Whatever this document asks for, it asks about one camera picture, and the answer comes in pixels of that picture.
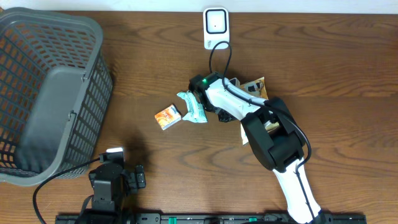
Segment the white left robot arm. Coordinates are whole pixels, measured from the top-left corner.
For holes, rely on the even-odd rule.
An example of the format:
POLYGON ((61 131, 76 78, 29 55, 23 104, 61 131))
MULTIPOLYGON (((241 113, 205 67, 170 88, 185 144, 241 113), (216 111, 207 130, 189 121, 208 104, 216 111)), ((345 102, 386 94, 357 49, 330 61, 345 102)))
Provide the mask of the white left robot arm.
POLYGON ((124 200, 146 187, 144 167, 135 166, 133 172, 118 163, 106 163, 89 173, 94 191, 91 208, 83 207, 76 223, 80 224, 126 224, 135 223, 132 212, 123 209, 124 200))

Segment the yellow snack bag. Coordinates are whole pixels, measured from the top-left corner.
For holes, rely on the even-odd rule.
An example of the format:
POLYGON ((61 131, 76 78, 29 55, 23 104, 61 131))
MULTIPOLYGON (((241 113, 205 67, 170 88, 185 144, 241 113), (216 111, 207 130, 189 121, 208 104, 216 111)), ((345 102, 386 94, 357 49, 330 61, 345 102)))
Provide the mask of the yellow snack bag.
MULTIPOLYGON (((230 79, 230 82, 252 96, 265 98, 266 100, 268 99, 264 77, 258 78, 257 80, 251 82, 247 82, 245 84, 241 84, 237 78, 230 79)), ((279 127, 279 123, 272 123, 268 121, 264 124, 264 127, 267 132, 270 133, 271 131, 274 131, 279 127)))

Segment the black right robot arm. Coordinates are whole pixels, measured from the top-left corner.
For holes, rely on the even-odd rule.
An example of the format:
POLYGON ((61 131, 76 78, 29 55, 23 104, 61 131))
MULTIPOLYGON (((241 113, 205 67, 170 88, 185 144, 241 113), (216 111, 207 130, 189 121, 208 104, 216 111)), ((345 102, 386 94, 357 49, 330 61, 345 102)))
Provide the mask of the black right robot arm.
POLYGON ((218 72, 195 76, 188 88, 206 111, 225 112, 240 121, 256 159, 277 177, 293 220, 319 223, 321 208, 304 169, 310 153, 303 148, 311 145, 284 102, 252 96, 218 72))

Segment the orange small box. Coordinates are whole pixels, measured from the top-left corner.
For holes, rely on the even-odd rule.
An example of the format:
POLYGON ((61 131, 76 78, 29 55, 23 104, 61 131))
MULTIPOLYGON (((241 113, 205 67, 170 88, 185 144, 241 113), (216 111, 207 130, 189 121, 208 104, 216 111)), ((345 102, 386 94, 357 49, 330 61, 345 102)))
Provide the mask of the orange small box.
POLYGON ((154 117, 162 130, 166 130, 182 119, 175 105, 170 105, 166 109, 158 112, 154 117))

